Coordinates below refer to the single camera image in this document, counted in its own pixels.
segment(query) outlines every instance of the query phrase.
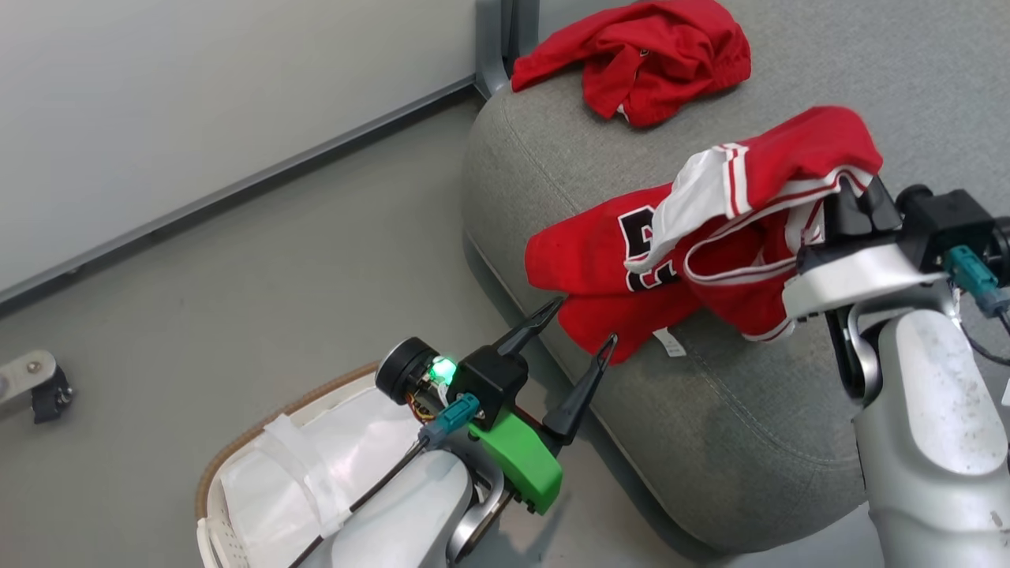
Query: gray floor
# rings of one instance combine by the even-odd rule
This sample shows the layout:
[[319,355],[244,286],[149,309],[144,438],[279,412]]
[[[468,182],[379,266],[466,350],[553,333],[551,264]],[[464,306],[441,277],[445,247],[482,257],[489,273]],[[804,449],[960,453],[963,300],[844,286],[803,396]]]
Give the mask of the gray floor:
[[[458,213],[477,111],[444,109],[0,320],[0,360],[48,349],[80,393],[59,422],[0,420],[0,564],[198,566],[197,480],[235,436],[404,337],[459,355],[507,329],[518,314],[465,250]],[[531,367],[520,403],[538,414],[566,383],[536,346]],[[703,557],[598,423],[562,462],[552,511],[509,507],[470,565]],[[865,511],[844,523],[730,565],[826,566],[852,542],[870,554],[836,565],[879,565]]]

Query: gray ottoman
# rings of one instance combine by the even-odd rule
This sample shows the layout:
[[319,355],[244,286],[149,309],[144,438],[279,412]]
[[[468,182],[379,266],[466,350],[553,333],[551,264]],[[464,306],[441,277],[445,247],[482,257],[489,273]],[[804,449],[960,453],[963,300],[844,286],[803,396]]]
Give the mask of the gray ottoman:
[[[727,0],[753,51],[753,76],[660,127],[603,121],[579,73],[504,89],[481,112],[465,165],[468,233],[516,302],[551,293],[523,269],[530,235],[674,178],[692,154],[760,133],[816,104],[860,112],[892,192],[966,187],[1010,212],[1010,10],[1002,0]],[[969,318],[980,341],[1006,345]],[[823,322],[772,345],[709,313],[674,329],[688,357],[650,342],[614,367],[594,409],[665,509],[726,552],[814,533],[864,500],[846,398]],[[589,356],[557,325],[543,342],[570,376]],[[1006,371],[981,364],[987,380]]]

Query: led light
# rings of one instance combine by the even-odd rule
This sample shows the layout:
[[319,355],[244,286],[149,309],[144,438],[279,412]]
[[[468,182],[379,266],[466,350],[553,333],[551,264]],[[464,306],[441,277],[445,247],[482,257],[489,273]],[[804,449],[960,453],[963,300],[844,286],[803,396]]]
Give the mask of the led light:
[[435,357],[428,374],[435,382],[447,385],[452,382],[452,375],[456,374],[456,363],[445,357]]

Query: teal connector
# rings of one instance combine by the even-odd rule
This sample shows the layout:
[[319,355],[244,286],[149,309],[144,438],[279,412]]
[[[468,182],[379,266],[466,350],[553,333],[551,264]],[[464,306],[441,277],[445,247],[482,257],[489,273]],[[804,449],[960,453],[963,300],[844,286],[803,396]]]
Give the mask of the teal connector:
[[996,317],[1010,307],[1010,296],[999,287],[999,280],[968,247],[962,245],[947,251],[943,270],[975,298],[979,311],[986,317]]
[[446,406],[444,410],[438,412],[435,419],[424,424],[421,431],[417,433],[417,438],[419,440],[426,438],[428,440],[428,448],[437,447],[448,435],[467,425],[480,411],[480,401],[477,400],[476,396],[468,392],[457,399],[456,402]]

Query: gray cushion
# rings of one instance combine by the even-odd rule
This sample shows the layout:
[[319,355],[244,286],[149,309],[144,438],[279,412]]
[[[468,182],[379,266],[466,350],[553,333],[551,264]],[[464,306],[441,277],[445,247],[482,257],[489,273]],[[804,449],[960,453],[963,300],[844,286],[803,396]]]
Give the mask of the gray cushion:
[[[662,126],[599,119],[582,102],[578,73],[501,92],[484,108],[465,165],[465,222],[521,307],[551,295],[526,282],[530,235],[669,182],[695,152],[816,104],[864,116],[892,192],[917,182],[966,187],[1008,212],[1003,0],[725,5],[750,39],[753,77]],[[989,330],[980,327],[983,343],[1005,344]],[[822,322],[772,345],[747,343],[708,313],[674,334],[689,357],[670,359],[649,342],[610,372],[594,409],[679,525],[717,549],[755,551],[809,535],[864,500],[849,423],[856,407],[840,387]],[[557,325],[543,340],[570,376],[586,368],[588,355]],[[982,368],[988,380],[1005,380]]]

